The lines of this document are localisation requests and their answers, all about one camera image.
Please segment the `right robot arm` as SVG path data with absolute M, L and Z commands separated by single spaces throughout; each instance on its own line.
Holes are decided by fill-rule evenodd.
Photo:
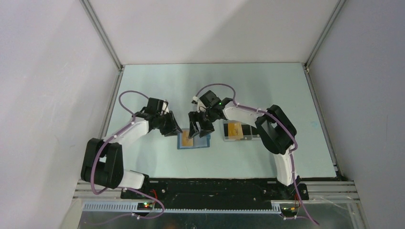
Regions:
M 201 97 L 194 96 L 192 103 L 196 111 L 189 112 L 189 138 L 204 137 L 214 131 L 217 120 L 238 121 L 254 127 L 264 145 L 273 154 L 276 163 L 278 194 L 283 199 L 291 199 L 297 193 L 298 174 L 293 152 L 298 144 L 297 130 L 283 110 L 272 105 L 266 110 L 241 105 L 232 98 L 221 100 L 211 90 Z

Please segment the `blue leather card holder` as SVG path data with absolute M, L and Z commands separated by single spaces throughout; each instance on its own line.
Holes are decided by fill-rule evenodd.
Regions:
M 192 147 L 180 147 L 180 137 L 181 134 L 178 134 L 177 138 L 177 149 L 182 150 L 182 149 L 198 149 L 198 148 L 209 148 L 210 147 L 210 140 L 211 140 L 211 135 L 207 135 L 205 137 L 200 138 L 199 136 L 196 136 L 193 138 L 193 143 L 194 145 Z

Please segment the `gold VIP credit card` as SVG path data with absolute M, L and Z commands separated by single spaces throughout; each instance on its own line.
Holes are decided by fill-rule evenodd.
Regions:
M 180 147 L 192 147 L 194 145 L 193 139 L 189 138 L 189 130 L 183 130 L 180 137 Z

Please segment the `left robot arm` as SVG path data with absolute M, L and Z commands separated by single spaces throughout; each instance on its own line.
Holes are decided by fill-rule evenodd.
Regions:
M 129 122 L 110 137 L 92 138 L 87 142 L 81 179 L 109 189 L 132 188 L 138 198 L 147 198 L 151 186 L 145 182 L 148 176 L 124 168 L 123 151 L 144 135 L 158 129 L 164 137 L 182 132 L 169 110 L 168 102 L 149 98 L 140 111 L 132 114 Z

